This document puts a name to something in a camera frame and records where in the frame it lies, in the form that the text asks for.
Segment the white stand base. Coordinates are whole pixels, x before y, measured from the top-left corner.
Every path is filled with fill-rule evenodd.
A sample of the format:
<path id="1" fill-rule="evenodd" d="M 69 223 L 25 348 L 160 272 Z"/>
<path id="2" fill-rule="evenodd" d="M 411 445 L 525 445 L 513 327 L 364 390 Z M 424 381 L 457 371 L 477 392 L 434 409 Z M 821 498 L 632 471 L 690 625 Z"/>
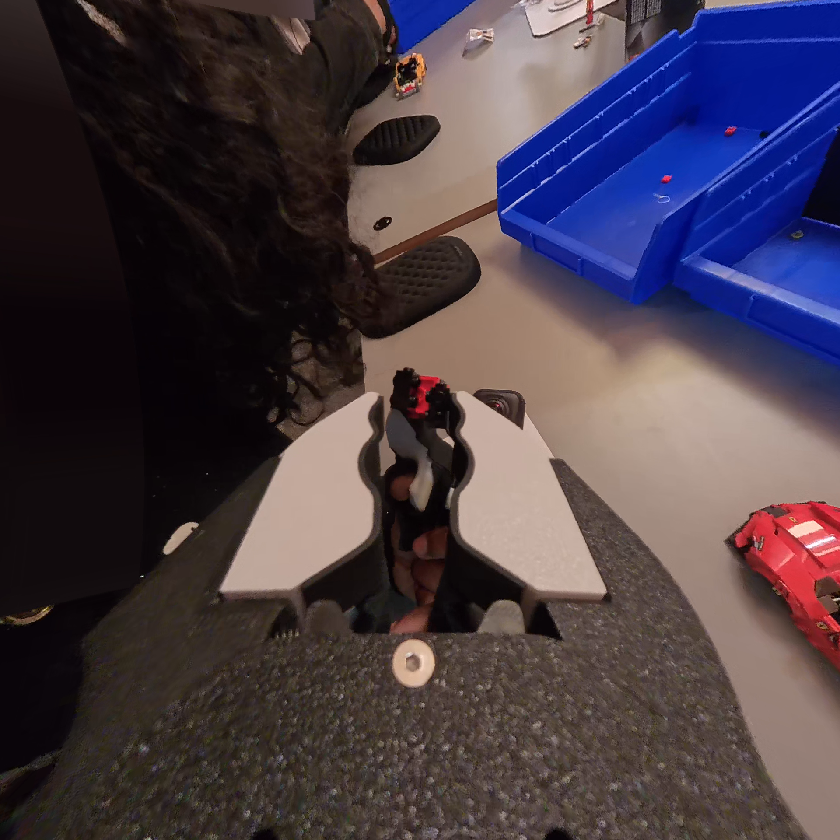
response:
<path id="1" fill-rule="evenodd" d="M 606 9 L 616 1 L 528 1 L 524 13 L 532 36 L 542 38 L 572 27 L 579 35 L 592 35 L 603 25 Z"/>

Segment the small yellow lego vehicle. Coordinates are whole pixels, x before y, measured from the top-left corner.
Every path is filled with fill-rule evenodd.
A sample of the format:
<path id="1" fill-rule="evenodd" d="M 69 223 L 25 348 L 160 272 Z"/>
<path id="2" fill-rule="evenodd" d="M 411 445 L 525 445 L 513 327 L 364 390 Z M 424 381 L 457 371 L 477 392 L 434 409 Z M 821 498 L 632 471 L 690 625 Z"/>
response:
<path id="1" fill-rule="evenodd" d="M 394 70 L 395 97 L 403 100 L 419 92 L 426 73 L 425 59 L 421 54 L 416 52 L 399 59 Z"/>

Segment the dark cloth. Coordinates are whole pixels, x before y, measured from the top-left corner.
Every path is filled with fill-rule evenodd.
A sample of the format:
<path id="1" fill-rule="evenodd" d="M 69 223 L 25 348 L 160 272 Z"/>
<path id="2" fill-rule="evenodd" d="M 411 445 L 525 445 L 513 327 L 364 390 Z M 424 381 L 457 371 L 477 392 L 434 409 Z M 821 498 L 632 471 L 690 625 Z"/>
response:
<path id="1" fill-rule="evenodd" d="M 387 1 L 318 2 L 318 7 L 299 62 L 327 131 L 338 134 L 393 78 L 399 31 Z"/>

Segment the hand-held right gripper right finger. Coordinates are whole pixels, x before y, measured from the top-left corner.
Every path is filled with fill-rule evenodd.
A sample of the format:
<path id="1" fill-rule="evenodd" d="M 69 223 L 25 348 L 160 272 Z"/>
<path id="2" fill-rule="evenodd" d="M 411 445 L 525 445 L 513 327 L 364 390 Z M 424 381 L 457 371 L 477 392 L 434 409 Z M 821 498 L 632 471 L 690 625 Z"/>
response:
<path id="1" fill-rule="evenodd" d="M 454 401 L 466 452 L 451 507 L 458 545 L 519 588 L 525 603 L 602 601 L 606 584 L 530 417 L 520 427 L 466 391 Z"/>

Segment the person's left hand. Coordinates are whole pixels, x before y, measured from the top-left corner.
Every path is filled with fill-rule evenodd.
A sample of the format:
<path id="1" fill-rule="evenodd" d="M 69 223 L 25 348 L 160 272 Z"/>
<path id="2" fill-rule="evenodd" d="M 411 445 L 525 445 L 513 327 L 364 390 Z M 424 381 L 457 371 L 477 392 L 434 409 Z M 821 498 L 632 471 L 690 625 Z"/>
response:
<path id="1" fill-rule="evenodd" d="M 413 478 L 413 473 L 397 470 L 387 480 L 392 502 L 392 523 L 388 531 L 389 565 L 396 590 L 412 600 L 415 606 L 425 608 L 433 604 L 443 576 L 448 528 L 434 528 L 417 536 L 410 548 L 400 547 L 402 528 L 397 515 L 409 501 Z"/>

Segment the blue plastic storage bin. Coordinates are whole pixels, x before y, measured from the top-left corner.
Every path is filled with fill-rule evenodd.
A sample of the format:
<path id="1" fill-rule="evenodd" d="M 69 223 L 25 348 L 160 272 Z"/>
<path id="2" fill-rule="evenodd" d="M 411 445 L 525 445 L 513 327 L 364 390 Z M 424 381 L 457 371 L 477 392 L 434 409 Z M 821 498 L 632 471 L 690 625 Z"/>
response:
<path id="1" fill-rule="evenodd" d="M 501 231 L 643 302 L 672 281 L 705 192 L 838 79 L 838 2 L 702 10 L 499 160 Z"/>
<path id="2" fill-rule="evenodd" d="M 473 1 L 389 1 L 398 30 L 399 52 L 405 53 L 415 47 L 473 3 Z"/>

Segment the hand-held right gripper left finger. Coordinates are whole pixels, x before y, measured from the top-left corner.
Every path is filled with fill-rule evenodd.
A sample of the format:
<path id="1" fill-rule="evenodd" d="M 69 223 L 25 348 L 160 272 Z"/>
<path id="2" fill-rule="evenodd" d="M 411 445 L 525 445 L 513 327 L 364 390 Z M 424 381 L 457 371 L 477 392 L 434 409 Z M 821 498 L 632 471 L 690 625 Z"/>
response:
<path id="1" fill-rule="evenodd" d="M 366 392 L 280 457 L 219 586 L 226 601 L 363 603 L 384 589 L 384 400 Z"/>

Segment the blue bin with black divider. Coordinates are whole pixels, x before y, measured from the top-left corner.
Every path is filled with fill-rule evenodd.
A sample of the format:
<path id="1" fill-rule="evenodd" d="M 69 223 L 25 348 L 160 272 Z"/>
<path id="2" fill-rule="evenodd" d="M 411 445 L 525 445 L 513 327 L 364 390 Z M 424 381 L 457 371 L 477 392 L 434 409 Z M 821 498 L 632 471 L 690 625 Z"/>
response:
<path id="1" fill-rule="evenodd" d="M 806 205 L 838 135 L 838 85 L 700 199 L 674 285 L 827 362 L 839 361 L 838 225 Z M 799 240 L 790 239 L 796 229 Z"/>

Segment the person's dark curly hair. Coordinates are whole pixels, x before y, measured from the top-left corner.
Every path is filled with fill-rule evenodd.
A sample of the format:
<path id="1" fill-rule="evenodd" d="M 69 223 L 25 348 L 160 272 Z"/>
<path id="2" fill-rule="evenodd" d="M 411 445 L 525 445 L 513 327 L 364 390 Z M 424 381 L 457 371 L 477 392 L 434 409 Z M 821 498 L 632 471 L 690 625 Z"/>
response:
<path id="1" fill-rule="evenodd" d="M 361 376 L 381 302 L 350 161 L 268 17 L 188 2 L 39 2 L 97 167 L 143 403 L 267 424 Z"/>

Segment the red lego car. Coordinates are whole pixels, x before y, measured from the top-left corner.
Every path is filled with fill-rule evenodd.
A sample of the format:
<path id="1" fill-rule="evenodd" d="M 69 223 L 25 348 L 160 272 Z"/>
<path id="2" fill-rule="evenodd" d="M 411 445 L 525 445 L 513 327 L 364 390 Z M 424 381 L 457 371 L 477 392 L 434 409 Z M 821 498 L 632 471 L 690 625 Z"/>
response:
<path id="1" fill-rule="evenodd" d="M 824 501 L 754 511 L 727 544 L 784 600 L 793 624 L 839 668 L 839 508 Z"/>

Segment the black quilted pad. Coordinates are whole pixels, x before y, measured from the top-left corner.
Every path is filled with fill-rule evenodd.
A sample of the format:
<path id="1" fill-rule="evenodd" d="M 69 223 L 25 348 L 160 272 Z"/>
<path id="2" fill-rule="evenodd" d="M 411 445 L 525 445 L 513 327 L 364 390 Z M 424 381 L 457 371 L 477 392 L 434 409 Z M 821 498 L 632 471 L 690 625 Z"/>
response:
<path id="1" fill-rule="evenodd" d="M 440 236 L 376 268 L 381 302 L 360 325 L 368 340 L 389 338 L 430 318 L 479 283 L 480 262 L 461 238 Z"/>
<path id="2" fill-rule="evenodd" d="M 440 121 L 412 114 L 380 122 L 353 149 L 357 166 L 397 165 L 420 155 L 437 138 Z"/>

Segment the small red green lego assembly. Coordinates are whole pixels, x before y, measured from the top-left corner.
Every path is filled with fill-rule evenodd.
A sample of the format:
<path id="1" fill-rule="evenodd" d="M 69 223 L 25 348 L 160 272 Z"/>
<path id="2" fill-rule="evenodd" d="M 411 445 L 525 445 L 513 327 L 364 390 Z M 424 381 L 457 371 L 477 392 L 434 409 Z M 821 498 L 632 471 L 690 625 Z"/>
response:
<path id="1" fill-rule="evenodd" d="M 422 383 L 419 388 L 416 409 L 400 412 L 411 423 L 422 422 L 435 427 L 443 427 L 453 407 L 451 391 L 442 379 L 435 376 L 419 375 Z"/>

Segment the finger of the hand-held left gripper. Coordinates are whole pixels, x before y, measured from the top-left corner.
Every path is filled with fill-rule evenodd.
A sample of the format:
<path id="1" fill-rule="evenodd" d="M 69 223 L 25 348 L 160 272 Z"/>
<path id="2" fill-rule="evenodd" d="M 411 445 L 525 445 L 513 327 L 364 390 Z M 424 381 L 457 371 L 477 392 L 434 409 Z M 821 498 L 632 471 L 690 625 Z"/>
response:
<path id="1" fill-rule="evenodd" d="M 428 461 L 427 444 L 404 414 L 392 408 L 385 420 L 385 437 L 389 448 L 399 459 Z"/>

